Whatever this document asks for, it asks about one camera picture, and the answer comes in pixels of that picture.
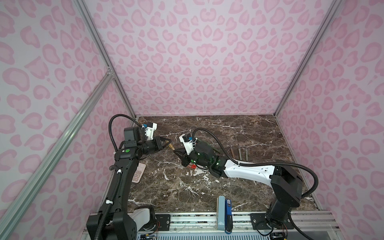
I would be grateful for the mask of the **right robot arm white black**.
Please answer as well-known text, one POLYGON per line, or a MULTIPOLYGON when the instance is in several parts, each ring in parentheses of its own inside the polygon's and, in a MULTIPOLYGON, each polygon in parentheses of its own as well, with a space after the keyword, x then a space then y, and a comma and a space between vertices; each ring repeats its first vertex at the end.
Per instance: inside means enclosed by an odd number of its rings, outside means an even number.
POLYGON ((280 229, 282 233, 276 239, 285 240, 289 234, 287 225, 291 224, 304 238, 311 239, 294 223, 292 210, 318 188, 319 178, 312 169, 291 162, 248 163, 234 159, 227 152, 221 156, 214 147, 199 140, 197 132, 209 134, 221 150, 225 149, 220 140, 205 128, 183 134, 179 137, 183 147, 173 152, 184 167, 194 164, 216 178, 239 178, 271 187, 275 197, 263 219, 254 220, 253 229, 259 235, 270 238, 274 238, 274 230, 280 229))

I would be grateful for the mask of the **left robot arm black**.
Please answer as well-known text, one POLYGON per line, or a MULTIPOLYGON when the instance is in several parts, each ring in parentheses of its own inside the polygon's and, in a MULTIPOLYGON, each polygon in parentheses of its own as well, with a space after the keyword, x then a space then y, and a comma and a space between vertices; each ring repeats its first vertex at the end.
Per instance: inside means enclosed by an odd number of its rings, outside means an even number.
POLYGON ((113 172, 111 185, 98 213, 89 216, 86 223, 92 240, 135 240, 140 229, 154 234, 160 227, 155 210, 151 206, 139 207, 129 214, 128 197, 140 161, 162 151, 172 141, 154 135, 157 124, 141 125, 132 117, 122 115, 135 123, 135 126, 124 129, 124 139, 117 145, 112 126, 118 117, 119 114, 112 116, 108 124, 109 136, 115 150, 115 162, 109 167, 113 172))

